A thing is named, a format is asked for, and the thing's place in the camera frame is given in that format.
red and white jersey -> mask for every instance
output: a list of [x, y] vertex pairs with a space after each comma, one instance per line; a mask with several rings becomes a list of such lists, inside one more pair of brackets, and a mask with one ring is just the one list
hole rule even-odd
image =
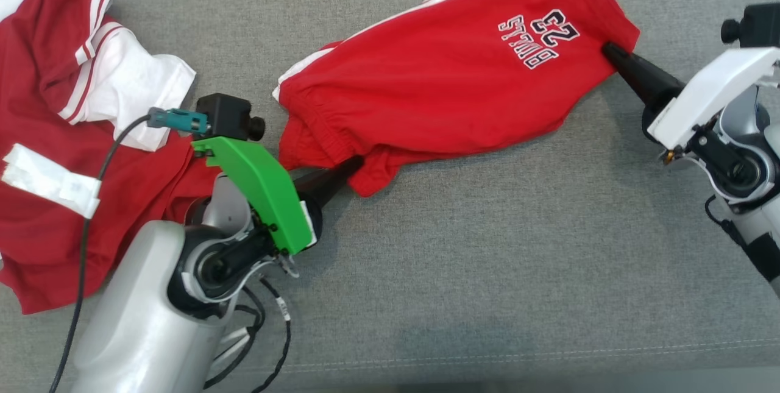
[[280, 161], [362, 155], [350, 184], [370, 196], [407, 163], [539, 137], [613, 73], [601, 46], [638, 36], [615, 0], [426, 0], [281, 76]]
[[[179, 106], [194, 72], [177, 57], [148, 54], [105, 14], [111, 1], [0, 0], [0, 158], [24, 146], [95, 177], [125, 126], [149, 107]], [[90, 229], [87, 293], [142, 224], [181, 220], [192, 199], [209, 195], [218, 171], [191, 154], [189, 138], [145, 126], [119, 148]], [[15, 169], [0, 162], [5, 174]], [[0, 282], [24, 313], [75, 301], [83, 218], [11, 187], [5, 174]]]

red shorts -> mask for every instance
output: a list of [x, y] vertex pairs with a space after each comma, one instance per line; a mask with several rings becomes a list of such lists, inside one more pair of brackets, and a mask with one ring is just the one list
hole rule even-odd
[[479, 154], [552, 132], [614, 69], [607, 41], [639, 31], [615, 0], [427, 0], [280, 79], [286, 168], [359, 154], [362, 196], [402, 165]]

gray fabric surface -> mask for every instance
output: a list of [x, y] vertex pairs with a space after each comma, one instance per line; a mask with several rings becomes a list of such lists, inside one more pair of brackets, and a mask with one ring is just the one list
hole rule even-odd
[[[196, 69], [196, 96], [251, 99], [276, 151], [276, 77], [420, 1], [115, 0], [111, 13]], [[722, 51], [723, 19], [763, 1], [776, 0], [619, 0], [638, 51], [681, 79]], [[408, 166], [370, 199], [340, 194], [301, 279], [276, 279], [292, 347], [272, 390], [780, 363], [780, 302], [704, 215], [704, 174], [655, 162], [640, 113], [613, 77], [554, 135]], [[248, 391], [278, 359], [283, 324], [264, 300], [253, 352], [213, 391]], [[0, 288], [0, 391], [47, 388], [70, 315], [22, 317]]]

robotic arm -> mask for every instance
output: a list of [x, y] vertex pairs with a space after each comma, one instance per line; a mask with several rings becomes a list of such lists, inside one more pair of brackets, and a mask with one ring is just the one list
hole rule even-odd
[[196, 156], [223, 174], [186, 226], [150, 221], [136, 235], [76, 349], [74, 393], [203, 391], [242, 287], [271, 263], [295, 274], [289, 258], [314, 245], [322, 207], [363, 164], [355, 157], [293, 182], [247, 141], [264, 122], [231, 96], [151, 113], [150, 126], [195, 133]]
[[724, 43], [739, 40], [687, 84], [614, 43], [603, 52], [644, 102], [642, 127], [666, 148], [663, 162], [705, 171], [728, 217], [717, 221], [780, 297], [780, 126], [758, 103], [778, 88], [780, 2], [749, 6], [727, 20]]

black cable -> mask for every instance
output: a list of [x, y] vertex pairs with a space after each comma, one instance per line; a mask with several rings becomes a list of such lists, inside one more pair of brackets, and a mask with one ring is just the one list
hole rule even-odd
[[[111, 159], [114, 158], [114, 154], [116, 154], [117, 149], [119, 149], [119, 146], [122, 144], [122, 140], [125, 140], [125, 137], [127, 137], [127, 135], [133, 131], [135, 127], [148, 121], [149, 119], [151, 119], [150, 115], [137, 118], [133, 121], [133, 123], [129, 124], [129, 126], [127, 126], [121, 134], [119, 134], [119, 137], [117, 137], [114, 143], [111, 145], [111, 149], [108, 150], [108, 154], [103, 161], [103, 166], [100, 168], [100, 173], [97, 174], [98, 182], [103, 181], [105, 172], [108, 170], [108, 164], [111, 163]], [[62, 374], [65, 371], [65, 365], [68, 362], [70, 348], [73, 346], [73, 336], [76, 334], [76, 325], [79, 323], [79, 316], [81, 315], [81, 306], [84, 302], [84, 285], [87, 279], [87, 238], [90, 229], [90, 221], [92, 221], [91, 218], [84, 218], [84, 225], [81, 229], [81, 247], [79, 252], [79, 290], [78, 295], [76, 296], [76, 306], [73, 308], [73, 318], [70, 320], [70, 329], [68, 330], [68, 335], [65, 340], [65, 346], [62, 348], [62, 357], [59, 360], [57, 373], [51, 382], [49, 393], [55, 393], [57, 387], [59, 386], [59, 381], [62, 379]]]
[[723, 221], [718, 221], [718, 218], [716, 218], [710, 210], [710, 204], [712, 204], [712, 202], [715, 201], [715, 198], [716, 196], [713, 195], [707, 199], [707, 202], [704, 203], [704, 210], [705, 212], [707, 212], [707, 216], [710, 216], [712, 222], [718, 224], [719, 226], [723, 226]]
[[263, 284], [265, 288], [268, 289], [268, 291], [271, 292], [271, 295], [274, 296], [276, 299], [276, 302], [279, 304], [279, 309], [282, 310], [282, 315], [285, 316], [285, 326], [287, 329], [287, 339], [285, 341], [285, 348], [282, 349], [282, 357], [279, 359], [279, 361], [276, 363], [276, 368], [274, 369], [274, 373], [272, 373], [268, 378], [265, 379], [265, 382], [258, 388], [255, 388], [252, 393], [260, 393], [261, 391], [268, 388], [269, 385], [271, 385], [271, 382], [273, 382], [274, 379], [276, 379], [276, 376], [279, 375], [279, 372], [282, 371], [282, 366], [285, 363], [285, 360], [287, 359], [287, 352], [290, 349], [290, 338], [292, 337], [292, 334], [290, 332], [290, 320], [289, 320], [289, 313], [287, 312], [287, 307], [284, 304], [284, 299], [279, 295], [279, 293], [274, 289], [274, 287], [271, 286], [270, 283], [268, 283], [267, 280], [264, 278], [260, 279], [260, 283]]
[[257, 308], [256, 310], [252, 310], [248, 306], [239, 305], [236, 306], [237, 311], [243, 311], [247, 313], [254, 313], [254, 323], [252, 326], [246, 327], [246, 331], [249, 333], [249, 340], [246, 341], [246, 345], [241, 349], [241, 352], [239, 352], [236, 359], [232, 360], [232, 362], [222, 371], [219, 372], [219, 374], [216, 374], [212, 379], [209, 379], [206, 381], [206, 384], [203, 385], [203, 390], [207, 390], [208, 388], [214, 387], [214, 385], [217, 385], [218, 383], [222, 382], [223, 379], [225, 379], [234, 369], [236, 369], [237, 366], [243, 361], [244, 357], [246, 357], [247, 354], [249, 354], [249, 351], [252, 348], [252, 345], [254, 344], [254, 340], [257, 337], [257, 332], [260, 331], [260, 328], [265, 323], [265, 308], [263, 308], [263, 304], [260, 302], [260, 300], [257, 298], [256, 295], [250, 290], [250, 288], [247, 288], [244, 286], [241, 288], [242, 291], [251, 299], [254, 306]]

